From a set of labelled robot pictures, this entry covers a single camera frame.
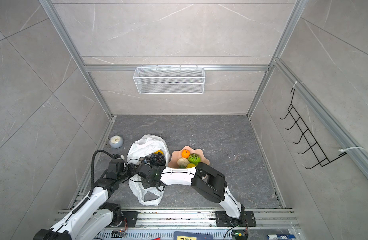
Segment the dark fake grape bunch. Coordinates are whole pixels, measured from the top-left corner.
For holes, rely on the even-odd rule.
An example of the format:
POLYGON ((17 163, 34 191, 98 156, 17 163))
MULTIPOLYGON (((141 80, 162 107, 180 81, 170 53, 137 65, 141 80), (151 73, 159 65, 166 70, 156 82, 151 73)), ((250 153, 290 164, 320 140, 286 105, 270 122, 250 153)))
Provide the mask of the dark fake grape bunch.
POLYGON ((149 164, 151 166, 165 166, 166 165, 166 158, 165 155, 157 155, 157 154, 150 154, 143 159, 143 163, 149 164))

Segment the white plastic bag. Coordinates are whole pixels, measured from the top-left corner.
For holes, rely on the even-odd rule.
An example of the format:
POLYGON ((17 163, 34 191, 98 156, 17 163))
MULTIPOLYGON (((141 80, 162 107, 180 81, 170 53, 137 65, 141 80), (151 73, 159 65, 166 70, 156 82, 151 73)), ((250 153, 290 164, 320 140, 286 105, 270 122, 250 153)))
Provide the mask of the white plastic bag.
MULTIPOLYGON (((140 140, 132 144, 127 155, 127 163, 140 165, 140 158, 157 151, 163 152, 163 165, 167 166, 171 156, 165 140, 155 135, 144 135, 140 140)), ((131 177, 129 186, 132 193, 138 198, 139 203, 144 206, 158 206, 164 195, 163 187, 159 187, 158 189, 148 187, 146 184, 143 184, 142 178, 138 175, 131 177)))

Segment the pink scalloped plate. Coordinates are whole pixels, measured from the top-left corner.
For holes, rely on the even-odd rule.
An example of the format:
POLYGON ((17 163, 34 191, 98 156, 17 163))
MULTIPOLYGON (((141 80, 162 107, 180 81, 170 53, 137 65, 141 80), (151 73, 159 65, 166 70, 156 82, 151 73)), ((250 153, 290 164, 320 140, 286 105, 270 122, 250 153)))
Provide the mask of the pink scalloped plate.
POLYGON ((203 162, 203 163, 205 163, 205 164, 207 164, 207 165, 210 166, 210 161, 204 156, 204 153, 203 153, 203 151, 201 149, 192 149, 189 146, 185 146, 185 147, 183 147, 182 150, 180 150, 180 151, 174 151, 172 153, 171 160, 170 160, 170 162, 168 164, 168 166, 170 168, 175 168, 175 169, 178 169, 179 168, 179 165, 178 165, 177 162, 178 162, 178 160, 180 158, 183 157, 182 156, 182 152, 185 151, 185 150, 188 150, 190 154, 193 154, 193 153, 198 154, 200 156, 200 158, 201 158, 201 162, 203 162))

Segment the yellow fake lemon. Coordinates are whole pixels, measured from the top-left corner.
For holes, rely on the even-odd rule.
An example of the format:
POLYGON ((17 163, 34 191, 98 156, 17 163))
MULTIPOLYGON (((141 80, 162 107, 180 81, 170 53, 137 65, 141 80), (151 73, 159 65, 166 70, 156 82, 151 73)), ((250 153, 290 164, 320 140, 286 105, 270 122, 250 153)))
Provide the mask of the yellow fake lemon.
POLYGON ((195 164, 193 164, 193 163, 190 163, 190 164, 188 164, 188 165, 186 166, 186 168, 187 168, 187 169, 195 168, 195 167, 196 167, 196 165, 195 165, 195 164))

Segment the orange fake fruit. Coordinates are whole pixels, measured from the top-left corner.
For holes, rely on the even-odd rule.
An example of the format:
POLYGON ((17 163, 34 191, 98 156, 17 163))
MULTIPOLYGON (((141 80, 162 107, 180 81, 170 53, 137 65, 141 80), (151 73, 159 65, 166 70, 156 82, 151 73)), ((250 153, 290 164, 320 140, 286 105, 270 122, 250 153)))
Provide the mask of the orange fake fruit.
POLYGON ((188 159, 190 156, 190 151, 188 149, 182 150, 182 157, 188 159))

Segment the green textured fake fruit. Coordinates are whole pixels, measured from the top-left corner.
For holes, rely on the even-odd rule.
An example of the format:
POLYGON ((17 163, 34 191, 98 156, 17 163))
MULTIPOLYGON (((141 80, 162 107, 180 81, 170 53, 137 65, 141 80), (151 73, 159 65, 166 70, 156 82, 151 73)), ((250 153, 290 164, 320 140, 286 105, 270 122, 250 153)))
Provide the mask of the green textured fake fruit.
POLYGON ((197 166, 201 162, 201 157, 200 155, 193 153, 189 155, 188 161, 191 164, 194 164, 195 166, 197 166))

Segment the yellow fake banana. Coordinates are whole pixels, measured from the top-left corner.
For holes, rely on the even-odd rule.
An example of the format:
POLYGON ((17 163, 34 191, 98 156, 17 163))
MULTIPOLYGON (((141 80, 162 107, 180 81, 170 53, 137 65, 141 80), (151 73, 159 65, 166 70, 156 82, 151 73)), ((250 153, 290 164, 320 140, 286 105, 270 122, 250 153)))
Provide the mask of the yellow fake banana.
POLYGON ((157 155, 164 155, 164 153, 163 153, 163 151, 156 151, 156 152, 154 152, 154 154, 157 154, 157 155))

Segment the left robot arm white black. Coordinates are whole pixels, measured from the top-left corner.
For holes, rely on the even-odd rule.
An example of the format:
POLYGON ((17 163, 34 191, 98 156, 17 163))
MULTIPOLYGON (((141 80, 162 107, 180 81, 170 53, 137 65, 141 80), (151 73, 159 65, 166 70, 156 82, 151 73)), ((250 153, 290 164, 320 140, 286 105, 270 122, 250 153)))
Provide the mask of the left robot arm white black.
POLYGON ((92 240, 107 226, 126 226, 121 206, 109 203, 108 199, 127 178, 124 157, 115 155, 84 199, 52 227, 39 230, 33 239, 92 240))

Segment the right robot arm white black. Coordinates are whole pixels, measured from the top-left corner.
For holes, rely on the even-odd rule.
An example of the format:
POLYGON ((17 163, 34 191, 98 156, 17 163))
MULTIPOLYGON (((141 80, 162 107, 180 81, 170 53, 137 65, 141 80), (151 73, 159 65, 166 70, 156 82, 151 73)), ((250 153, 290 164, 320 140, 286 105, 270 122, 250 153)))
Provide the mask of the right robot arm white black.
POLYGON ((225 175, 205 163, 189 169, 130 164, 130 172, 139 176, 148 187, 191 186, 208 201, 220 204, 229 218, 243 222, 245 208, 232 195, 225 175))

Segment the beige fake fruit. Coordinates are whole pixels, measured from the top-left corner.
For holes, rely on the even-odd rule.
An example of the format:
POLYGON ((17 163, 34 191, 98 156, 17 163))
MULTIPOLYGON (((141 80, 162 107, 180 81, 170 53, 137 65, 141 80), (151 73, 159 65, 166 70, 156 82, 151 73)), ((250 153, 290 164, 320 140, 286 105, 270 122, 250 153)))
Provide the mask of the beige fake fruit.
POLYGON ((180 169, 184 169, 190 164, 190 162, 187 158, 182 157, 177 161, 177 164, 180 169))

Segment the small white round clock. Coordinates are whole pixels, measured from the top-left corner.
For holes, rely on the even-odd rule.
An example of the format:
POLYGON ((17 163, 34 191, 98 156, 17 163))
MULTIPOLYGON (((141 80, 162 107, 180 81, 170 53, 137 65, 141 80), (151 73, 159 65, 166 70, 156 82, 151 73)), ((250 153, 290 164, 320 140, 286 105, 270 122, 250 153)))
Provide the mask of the small white round clock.
POLYGON ((111 148, 118 149, 124 144, 124 140, 121 136, 112 136, 109 138, 109 144, 111 148))

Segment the blue yellow box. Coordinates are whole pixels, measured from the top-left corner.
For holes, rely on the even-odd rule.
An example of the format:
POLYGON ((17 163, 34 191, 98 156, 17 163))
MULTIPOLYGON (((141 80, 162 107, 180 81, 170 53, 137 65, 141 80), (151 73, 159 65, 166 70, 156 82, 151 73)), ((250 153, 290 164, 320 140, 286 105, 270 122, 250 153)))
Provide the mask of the blue yellow box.
POLYGON ((213 235, 188 233, 188 232, 174 232, 174 240, 214 240, 213 235))

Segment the green circuit board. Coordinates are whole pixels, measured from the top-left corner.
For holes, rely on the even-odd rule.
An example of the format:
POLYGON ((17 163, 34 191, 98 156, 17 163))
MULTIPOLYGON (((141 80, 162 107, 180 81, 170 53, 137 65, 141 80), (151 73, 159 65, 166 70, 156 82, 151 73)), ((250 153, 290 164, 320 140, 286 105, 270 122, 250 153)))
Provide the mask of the green circuit board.
POLYGON ((231 237, 232 237, 232 240, 247 240, 248 233, 244 230, 233 230, 231 237))

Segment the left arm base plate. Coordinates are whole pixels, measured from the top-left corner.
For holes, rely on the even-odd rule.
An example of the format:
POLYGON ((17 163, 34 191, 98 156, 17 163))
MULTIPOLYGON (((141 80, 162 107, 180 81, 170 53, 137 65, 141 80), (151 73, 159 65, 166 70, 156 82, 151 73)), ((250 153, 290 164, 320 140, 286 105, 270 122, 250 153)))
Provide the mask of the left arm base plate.
POLYGON ((137 211, 114 213, 114 218, 110 226, 112 228, 134 228, 136 226, 138 214, 139 212, 137 211))

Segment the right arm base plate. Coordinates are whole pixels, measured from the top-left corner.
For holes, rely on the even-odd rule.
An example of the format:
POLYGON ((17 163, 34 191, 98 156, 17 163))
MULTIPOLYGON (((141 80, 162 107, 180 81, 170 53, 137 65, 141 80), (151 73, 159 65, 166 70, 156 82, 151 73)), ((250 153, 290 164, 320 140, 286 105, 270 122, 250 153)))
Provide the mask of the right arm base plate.
POLYGON ((245 211, 239 218, 229 217, 225 211, 215 212, 217 227, 256 227, 256 219, 252 211, 245 211))

